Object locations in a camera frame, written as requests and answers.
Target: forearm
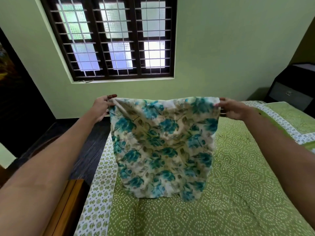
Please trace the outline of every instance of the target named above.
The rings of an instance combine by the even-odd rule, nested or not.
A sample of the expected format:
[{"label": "forearm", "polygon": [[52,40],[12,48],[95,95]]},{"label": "forearm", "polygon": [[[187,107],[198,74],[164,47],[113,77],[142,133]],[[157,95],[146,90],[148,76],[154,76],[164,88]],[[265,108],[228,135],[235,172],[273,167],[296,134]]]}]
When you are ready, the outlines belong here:
[{"label": "forearm", "polygon": [[0,190],[1,234],[33,236],[41,233],[95,120],[90,112],[85,114],[8,180]]},{"label": "forearm", "polygon": [[251,111],[244,123],[291,202],[314,227],[315,155],[256,111]]}]

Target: dark wooden window frame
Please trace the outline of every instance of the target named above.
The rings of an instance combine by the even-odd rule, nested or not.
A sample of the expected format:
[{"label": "dark wooden window frame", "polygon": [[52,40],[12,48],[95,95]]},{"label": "dark wooden window frame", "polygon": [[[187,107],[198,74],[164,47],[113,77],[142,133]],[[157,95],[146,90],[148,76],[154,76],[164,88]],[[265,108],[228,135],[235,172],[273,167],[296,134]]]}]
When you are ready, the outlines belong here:
[{"label": "dark wooden window frame", "polygon": [[[108,2],[116,3],[117,0],[106,0]],[[69,68],[71,76],[74,81],[91,81],[91,80],[112,80],[112,79],[141,79],[141,78],[160,78],[160,77],[174,77],[175,64],[175,32],[176,32],[176,12],[177,0],[119,0],[123,1],[126,9],[126,18],[128,20],[128,38],[115,39],[113,42],[128,42],[130,41],[131,58],[133,69],[115,70],[112,66],[108,44],[111,39],[106,38],[103,19],[99,9],[100,0],[82,0],[80,3],[83,6],[85,17],[89,31],[91,32],[91,39],[85,39],[85,42],[93,43],[100,70],[86,71],[89,76],[82,76],[83,71],[79,70],[75,54],[72,53],[72,40],[68,38],[66,29],[62,23],[59,12],[57,12],[56,3],[58,0],[41,0],[45,13],[48,17],[49,23],[52,27],[54,35],[57,39],[58,45],[65,58],[66,64]],[[165,1],[165,37],[143,37],[142,18],[141,18],[141,2],[142,1]],[[144,55],[144,41],[163,41],[165,40],[165,67],[163,68],[146,68]],[[83,39],[75,40],[75,43],[84,43]]]}]

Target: bed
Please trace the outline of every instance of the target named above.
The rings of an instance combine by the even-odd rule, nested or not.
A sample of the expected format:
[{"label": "bed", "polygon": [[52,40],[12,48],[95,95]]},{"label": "bed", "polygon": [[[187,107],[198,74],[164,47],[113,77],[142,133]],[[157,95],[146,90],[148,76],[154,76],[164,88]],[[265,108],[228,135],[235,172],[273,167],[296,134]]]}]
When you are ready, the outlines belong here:
[{"label": "bed", "polygon": [[[315,150],[315,119],[285,102],[245,103]],[[75,235],[314,235],[242,121],[219,119],[212,166],[199,200],[134,198],[122,188],[109,135]]]}]

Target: hand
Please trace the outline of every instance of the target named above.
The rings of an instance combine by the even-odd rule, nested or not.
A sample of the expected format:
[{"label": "hand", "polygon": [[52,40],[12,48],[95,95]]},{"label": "hand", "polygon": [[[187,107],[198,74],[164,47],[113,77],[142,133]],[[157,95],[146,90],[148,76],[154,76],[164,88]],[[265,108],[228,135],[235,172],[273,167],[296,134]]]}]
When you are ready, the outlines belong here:
[{"label": "hand", "polygon": [[220,98],[220,103],[215,104],[215,107],[221,107],[226,111],[226,113],[222,112],[220,116],[242,121],[244,121],[250,113],[254,112],[252,107],[228,98]]},{"label": "hand", "polygon": [[89,112],[95,122],[101,121],[107,114],[108,106],[114,106],[114,103],[107,102],[108,99],[117,97],[116,94],[101,96],[95,99],[93,106],[90,108]]}]

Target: wall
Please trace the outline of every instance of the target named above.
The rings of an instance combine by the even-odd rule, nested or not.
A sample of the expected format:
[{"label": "wall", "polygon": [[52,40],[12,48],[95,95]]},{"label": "wall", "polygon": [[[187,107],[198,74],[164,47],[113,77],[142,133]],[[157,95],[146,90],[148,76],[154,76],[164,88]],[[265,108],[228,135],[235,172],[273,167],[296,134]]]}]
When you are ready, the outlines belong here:
[{"label": "wall", "polygon": [[0,166],[6,169],[15,159],[16,157],[0,143]]},{"label": "wall", "polygon": [[56,118],[106,94],[238,100],[270,86],[315,15],[315,0],[178,0],[175,79],[72,84],[39,0],[0,0],[0,26]]},{"label": "wall", "polygon": [[305,32],[299,47],[296,49],[290,64],[313,63],[315,64],[315,18]]}]

